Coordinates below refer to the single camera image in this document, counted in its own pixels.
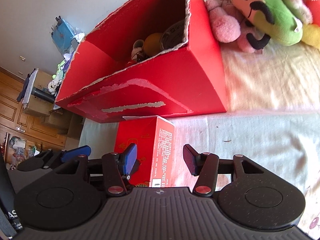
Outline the small red gift box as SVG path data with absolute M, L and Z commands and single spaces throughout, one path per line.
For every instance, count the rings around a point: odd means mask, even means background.
M 130 184 L 146 187 L 169 187 L 172 172 L 174 125 L 160 116 L 121 121 L 115 152 L 129 144 L 137 146 L 139 167 L 130 175 Z

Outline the pink plush toy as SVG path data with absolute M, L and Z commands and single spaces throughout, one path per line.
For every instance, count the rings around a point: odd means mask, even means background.
M 221 43 L 236 42 L 239 49 L 246 53 L 262 53 L 262 49 L 254 49 L 246 35 L 259 38 L 257 29 L 232 4 L 231 0 L 206 0 L 210 27 L 213 36 Z

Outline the yellow plush toy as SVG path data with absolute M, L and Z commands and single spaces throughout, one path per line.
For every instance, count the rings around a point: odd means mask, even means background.
M 301 41 L 320 50 L 320 26 L 316 24 L 304 24 Z

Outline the blue plastic bag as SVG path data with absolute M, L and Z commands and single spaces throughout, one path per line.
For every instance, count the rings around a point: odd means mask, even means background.
M 79 28 L 72 27 L 61 16 L 55 18 L 56 23 L 52 26 L 51 37 L 56 48 L 63 56 L 76 50 L 85 33 Z

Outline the white red toy boot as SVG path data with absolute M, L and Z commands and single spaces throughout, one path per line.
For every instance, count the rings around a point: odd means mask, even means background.
M 146 54 L 144 53 L 143 46 L 144 46 L 143 40 L 137 40 L 133 44 L 132 51 L 131 51 L 131 58 L 129 62 L 126 64 L 127 67 L 140 63 L 146 59 Z

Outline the green caterpillar plush toy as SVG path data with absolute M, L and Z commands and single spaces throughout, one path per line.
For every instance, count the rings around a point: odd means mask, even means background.
M 282 0 L 231 0 L 243 16 L 262 34 L 261 39 L 252 33 L 246 35 L 256 50 L 263 49 L 270 39 L 284 46 L 292 46 L 303 37 L 303 24 Z

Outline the cardboard boxes stack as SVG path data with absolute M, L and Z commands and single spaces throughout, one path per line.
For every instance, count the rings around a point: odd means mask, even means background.
M 55 96 L 48 87 L 52 81 L 49 74 L 39 69 L 28 75 L 21 100 L 23 112 L 37 118 L 41 125 L 57 129 L 58 134 L 79 140 L 84 120 L 81 116 L 54 104 Z

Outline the wooden cabinet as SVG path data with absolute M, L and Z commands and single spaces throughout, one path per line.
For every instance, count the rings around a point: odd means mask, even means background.
M 62 150 L 66 144 L 66 136 L 57 129 L 43 126 L 39 118 L 23 112 L 22 103 L 16 101 L 22 87 L 23 83 L 1 72 L 1 150 L 7 163 L 14 161 L 14 150 L 8 146 L 11 138 L 24 147 L 26 158 L 30 150 Z

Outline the orange wooden gourd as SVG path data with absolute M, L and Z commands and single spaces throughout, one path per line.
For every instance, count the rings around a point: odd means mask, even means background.
M 163 50 L 162 35 L 162 33 L 153 33 L 145 39 L 143 50 L 146 56 L 153 57 Z

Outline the large red cardboard box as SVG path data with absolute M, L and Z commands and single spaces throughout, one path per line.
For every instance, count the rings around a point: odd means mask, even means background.
M 182 40 L 131 62 L 133 44 L 177 31 Z M 129 0 L 78 45 L 56 104 L 96 122 L 125 116 L 174 118 L 227 111 L 221 50 L 204 0 Z

